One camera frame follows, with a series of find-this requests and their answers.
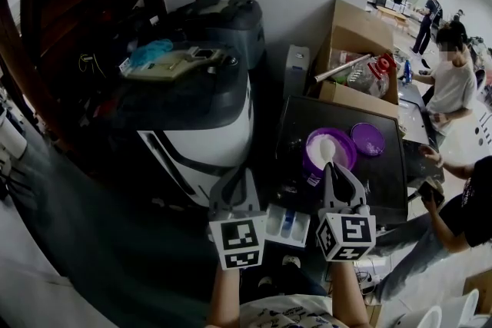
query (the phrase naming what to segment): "jeans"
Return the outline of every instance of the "jeans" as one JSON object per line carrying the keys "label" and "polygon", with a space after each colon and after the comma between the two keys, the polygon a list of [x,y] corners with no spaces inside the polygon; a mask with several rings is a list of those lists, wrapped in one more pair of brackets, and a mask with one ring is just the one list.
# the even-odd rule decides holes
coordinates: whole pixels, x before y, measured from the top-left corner
{"label": "jeans", "polygon": [[279,294],[321,295],[326,297],[326,290],[306,275],[294,263],[288,263],[271,273],[272,284],[250,286],[248,293],[242,294],[241,303],[274,297]]}
{"label": "jeans", "polygon": [[424,18],[421,22],[421,29],[418,32],[417,39],[415,40],[414,52],[421,55],[424,54],[429,41],[431,40],[431,25],[432,22],[429,18]]}
{"label": "jeans", "polygon": [[429,214],[409,220],[377,237],[371,254],[385,257],[412,244],[415,244],[414,249],[377,286],[375,296],[378,301],[395,297],[404,289],[407,279],[450,256],[437,239]]}

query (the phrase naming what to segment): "white powder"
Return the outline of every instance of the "white powder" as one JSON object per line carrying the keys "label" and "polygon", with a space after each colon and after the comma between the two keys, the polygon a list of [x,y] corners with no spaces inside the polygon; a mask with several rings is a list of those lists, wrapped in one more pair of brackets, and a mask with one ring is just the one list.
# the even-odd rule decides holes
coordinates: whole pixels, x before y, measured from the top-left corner
{"label": "white powder", "polygon": [[323,140],[331,140],[334,142],[335,147],[338,146],[338,143],[334,141],[334,138],[332,138],[330,135],[320,134],[309,141],[309,144],[306,147],[308,157],[320,170],[323,170],[324,166],[326,165],[326,161],[323,159],[323,155],[321,154],[321,142]]}

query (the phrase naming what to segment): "person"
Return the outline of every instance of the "person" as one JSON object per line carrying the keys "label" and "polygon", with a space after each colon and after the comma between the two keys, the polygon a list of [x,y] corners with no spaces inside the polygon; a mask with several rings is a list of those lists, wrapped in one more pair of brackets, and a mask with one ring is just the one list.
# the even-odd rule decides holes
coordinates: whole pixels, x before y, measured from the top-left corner
{"label": "person", "polygon": [[453,15],[453,21],[455,21],[455,22],[459,22],[459,21],[460,21],[460,18],[461,18],[462,16],[464,16],[464,12],[463,12],[463,10],[460,8],[460,9],[458,10],[458,12],[457,12],[455,15]]}
{"label": "person", "polygon": [[451,22],[439,30],[436,43],[441,62],[430,75],[414,75],[415,81],[434,86],[426,107],[430,122],[441,145],[454,120],[472,113],[477,93],[473,61],[464,41],[466,30],[460,22]]}
{"label": "person", "polygon": [[379,257],[412,244],[415,247],[366,297],[366,304],[390,300],[403,290],[406,280],[413,275],[424,272],[453,253],[479,246],[492,238],[492,226],[489,225],[492,189],[488,184],[492,156],[471,165],[455,165],[444,161],[431,147],[422,146],[421,153],[467,183],[463,193],[451,199],[441,210],[434,199],[424,200],[428,214],[377,237],[371,253]]}
{"label": "person", "polygon": [[298,258],[285,256],[276,276],[260,280],[258,299],[240,306],[239,270],[222,270],[219,265],[207,328],[371,328],[351,262],[331,265],[333,316],[328,312],[326,291],[306,277],[300,266]]}
{"label": "person", "polygon": [[410,50],[416,55],[423,55],[429,41],[431,40],[431,26],[432,22],[436,18],[436,15],[441,10],[441,6],[437,0],[427,0],[425,8],[419,12],[424,16],[421,22],[421,29],[418,32],[417,39],[415,40],[414,47],[410,47]]}

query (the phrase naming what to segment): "hand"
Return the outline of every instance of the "hand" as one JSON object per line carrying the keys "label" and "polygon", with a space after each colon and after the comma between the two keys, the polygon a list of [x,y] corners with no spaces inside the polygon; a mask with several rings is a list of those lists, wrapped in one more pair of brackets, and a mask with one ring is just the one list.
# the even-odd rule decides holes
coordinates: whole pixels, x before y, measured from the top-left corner
{"label": "hand", "polygon": [[437,122],[437,123],[441,123],[441,124],[444,124],[444,123],[447,123],[450,121],[450,118],[447,117],[446,114],[442,114],[442,113],[437,113],[437,114],[434,114],[432,115],[434,116],[434,120]]}
{"label": "hand", "polygon": [[436,214],[437,213],[436,200],[434,199],[434,192],[431,191],[431,193],[432,193],[432,198],[430,200],[425,200],[422,198],[422,203],[424,204],[425,209],[427,209],[430,214]]}
{"label": "hand", "polygon": [[433,161],[435,164],[440,161],[440,154],[427,145],[422,145],[418,148],[419,152],[427,159]]}

